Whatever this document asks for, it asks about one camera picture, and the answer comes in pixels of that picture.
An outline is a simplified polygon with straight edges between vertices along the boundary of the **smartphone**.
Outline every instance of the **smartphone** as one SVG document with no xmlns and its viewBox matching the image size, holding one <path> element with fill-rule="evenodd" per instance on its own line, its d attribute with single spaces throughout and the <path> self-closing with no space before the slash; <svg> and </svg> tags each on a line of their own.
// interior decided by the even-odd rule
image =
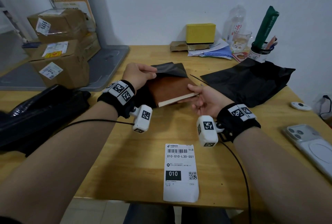
<svg viewBox="0 0 332 224">
<path fill-rule="evenodd" d="M 282 129 L 285 136 L 332 182 L 332 145 L 306 124 Z"/>
</svg>

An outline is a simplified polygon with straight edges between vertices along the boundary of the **leg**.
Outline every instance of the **leg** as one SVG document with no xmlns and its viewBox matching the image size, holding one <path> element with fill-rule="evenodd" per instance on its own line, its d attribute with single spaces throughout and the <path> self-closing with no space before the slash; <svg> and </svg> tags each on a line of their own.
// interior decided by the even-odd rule
<svg viewBox="0 0 332 224">
<path fill-rule="evenodd" d="M 231 224 L 225 209 L 182 207 L 181 224 Z"/>
<path fill-rule="evenodd" d="M 130 204 L 123 224 L 175 224 L 171 205 Z"/>
</svg>

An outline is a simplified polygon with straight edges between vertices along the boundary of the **book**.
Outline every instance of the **book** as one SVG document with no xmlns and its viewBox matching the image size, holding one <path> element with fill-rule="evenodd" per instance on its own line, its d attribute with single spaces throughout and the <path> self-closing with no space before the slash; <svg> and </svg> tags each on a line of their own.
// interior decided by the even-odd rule
<svg viewBox="0 0 332 224">
<path fill-rule="evenodd" d="M 179 76 L 157 76 L 155 79 L 147 81 L 149 91 L 158 107 L 197 96 L 198 93 L 188 89 L 188 84 L 197 86 L 189 78 Z"/>
</svg>

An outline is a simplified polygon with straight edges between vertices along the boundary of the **yellow box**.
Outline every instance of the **yellow box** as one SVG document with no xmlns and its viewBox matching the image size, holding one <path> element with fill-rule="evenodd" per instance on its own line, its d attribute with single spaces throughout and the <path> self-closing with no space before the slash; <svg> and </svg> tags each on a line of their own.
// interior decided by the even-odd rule
<svg viewBox="0 0 332 224">
<path fill-rule="evenodd" d="M 215 24 L 187 24 L 187 44 L 214 43 Z"/>
</svg>

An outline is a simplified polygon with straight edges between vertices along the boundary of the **wooden desk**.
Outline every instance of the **wooden desk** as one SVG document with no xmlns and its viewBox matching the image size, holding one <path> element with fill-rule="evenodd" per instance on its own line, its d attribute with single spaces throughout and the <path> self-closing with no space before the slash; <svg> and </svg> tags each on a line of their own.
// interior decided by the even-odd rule
<svg viewBox="0 0 332 224">
<path fill-rule="evenodd" d="M 147 65 L 182 62 L 187 73 L 200 76 L 237 64 L 235 60 L 188 57 L 185 52 L 171 53 L 169 46 L 132 46 L 113 80 L 119 80 L 129 62 Z M 37 92 L 0 92 L 0 109 L 9 111 Z M 100 92 L 93 94 L 93 105 Z M 332 143 L 330 128 L 313 112 L 289 107 L 300 99 L 286 87 L 265 104 L 253 108 L 262 130 L 297 157 L 305 166 L 322 176 L 280 133 L 281 126 L 306 123 Z M 247 193 L 242 172 L 231 153 L 221 144 L 203 148 L 198 142 L 197 116 L 188 104 L 175 104 L 154 109 L 150 129 L 137 134 L 127 125 L 116 124 L 99 157 L 78 189 L 77 197 L 93 199 L 163 202 L 163 172 L 166 143 L 193 144 L 196 155 L 200 195 L 195 206 L 220 206 L 246 209 Z M 235 152 L 232 143 L 227 145 Z M 0 155 L 0 180 L 24 160 L 19 152 Z M 253 209 L 265 209 L 260 196 L 250 184 Z"/>
</svg>

